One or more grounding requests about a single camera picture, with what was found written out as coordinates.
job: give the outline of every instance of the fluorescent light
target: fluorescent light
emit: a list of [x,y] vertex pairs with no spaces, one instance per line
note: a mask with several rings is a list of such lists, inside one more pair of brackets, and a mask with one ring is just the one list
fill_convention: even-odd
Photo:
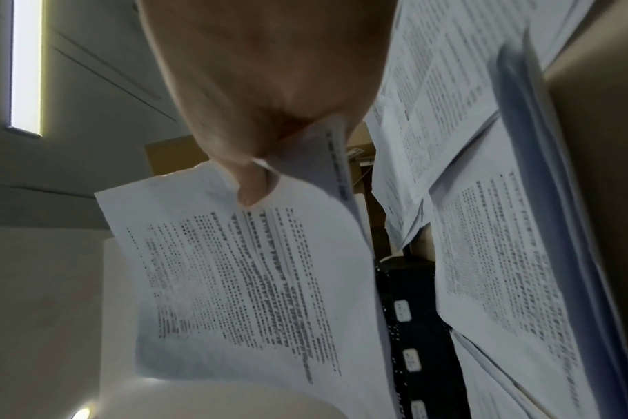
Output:
[[10,127],[41,134],[43,0],[14,0]]
[[91,415],[91,409],[89,409],[88,407],[85,407],[79,410],[77,413],[75,413],[72,419],[88,419],[90,415]]

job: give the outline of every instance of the round light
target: round light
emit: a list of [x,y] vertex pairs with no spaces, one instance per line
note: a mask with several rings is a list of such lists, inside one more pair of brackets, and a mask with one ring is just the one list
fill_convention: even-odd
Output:
[[89,409],[88,407],[85,407],[79,410],[77,413],[75,413],[72,419],[88,419],[90,415],[91,415],[91,409]]

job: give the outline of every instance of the white label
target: white label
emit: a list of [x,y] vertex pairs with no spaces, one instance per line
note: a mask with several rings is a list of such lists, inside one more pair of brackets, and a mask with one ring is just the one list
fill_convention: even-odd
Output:
[[422,400],[411,402],[411,415],[413,415],[413,419],[426,419],[426,408]]
[[406,363],[406,369],[411,373],[422,369],[420,357],[418,357],[418,351],[413,348],[404,350],[404,363]]
[[346,151],[346,156],[349,159],[353,159],[354,157],[357,157],[361,155],[362,153],[364,153],[364,150],[362,150],[361,148],[352,148]]
[[409,308],[409,302],[406,300],[397,300],[395,301],[395,314],[397,315],[397,320],[400,322],[410,322],[411,319],[411,309]]

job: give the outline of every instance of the skin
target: skin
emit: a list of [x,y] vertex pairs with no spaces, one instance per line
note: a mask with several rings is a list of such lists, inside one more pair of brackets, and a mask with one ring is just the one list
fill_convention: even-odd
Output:
[[144,30],[197,143],[267,196],[252,161],[328,115],[349,132],[379,88],[396,0],[141,0]]

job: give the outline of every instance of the finger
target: finger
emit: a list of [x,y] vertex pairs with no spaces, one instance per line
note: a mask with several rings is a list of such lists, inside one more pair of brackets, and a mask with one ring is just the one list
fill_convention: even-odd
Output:
[[275,176],[255,162],[238,164],[220,162],[220,164],[236,179],[238,188],[238,204],[250,208],[264,199],[275,186]]

